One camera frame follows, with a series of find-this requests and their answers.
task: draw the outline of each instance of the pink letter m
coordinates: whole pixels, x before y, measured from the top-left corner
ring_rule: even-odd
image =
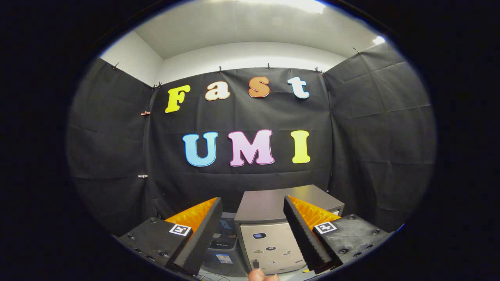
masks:
[[[245,157],[248,164],[254,162],[255,155],[258,151],[258,158],[255,162],[259,165],[267,165],[275,162],[271,156],[271,136],[273,131],[264,129],[257,132],[253,143],[250,144],[245,134],[241,131],[230,132],[227,137],[232,141],[232,161],[229,164],[233,167],[243,166],[245,162],[242,160],[242,155]]]

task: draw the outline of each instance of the black fabric backdrop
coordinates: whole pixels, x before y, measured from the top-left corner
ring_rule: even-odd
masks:
[[[419,77],[388,44],[325,73],[333,141],[331,195],[386,231],[415,209],[432,176],[436,124]]]
[[[157,211],[145,175],[141,112],[151,87],[98,59],[74,97],[67,130],[67,156],[76,189],[89,211],[120,235]]]
[[[435,152],[427,94],[407,62],[380,44],[325,73],[244,68],[183,78],[152,90],[98,59],[73,102],[68,157],[75,183],[96,218],[121,235],[150,216],[166,218],[213,197],[235,212],[244,191],[314,184],[385,231],[397,229],[426,190]],[[270,94],[248,94],[253,77],[269,79]],[[307,99],[287,80],[306,81]],[[227,99],[208,101],[207,86],[225,81]],[[180,110],[165,113],[168,90],[189,85]],[[140,113],[150,111],[151,115]],[[272,130],[275,162],[232,167],[228,133],[253,141]],[[309,132],[309,163],[292,163],[292,131]],[[217,132],[216,160],[190,165],[182,137]],[[138,175],[148,175],[147,179]]]

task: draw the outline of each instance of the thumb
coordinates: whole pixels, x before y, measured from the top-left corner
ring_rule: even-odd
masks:
[[[264,281],[264,279],[266,276],[260,268],[254,269],[248,274],[248,281]]]

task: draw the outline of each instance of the orange foam pad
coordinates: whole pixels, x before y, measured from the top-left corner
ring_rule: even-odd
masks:
[[[313,227],[322,223],[331,222],[340,219],[341,217],[333,214],[325,209],[315,206],[306,201],[302,201],[292,196],[288,196],[292,203],[297,208],[299,214],[305,221],[305,224],[313,231]]]
[[[208,211],[214,204],[217,197],[186,209],[176,215],[167,218],[165,221],[172,224],[179,224],[187,227],[191,227],[193,233],[196,232],[203,219],[207,215]]]

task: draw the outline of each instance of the gray cabinet top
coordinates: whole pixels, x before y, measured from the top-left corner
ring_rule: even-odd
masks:
[[[344,205],[313,184],[273,190],[245,191],[234,222],[240,224],[285,222],[287,218],[283,213],[283,203],[287,195],[330,212]]]

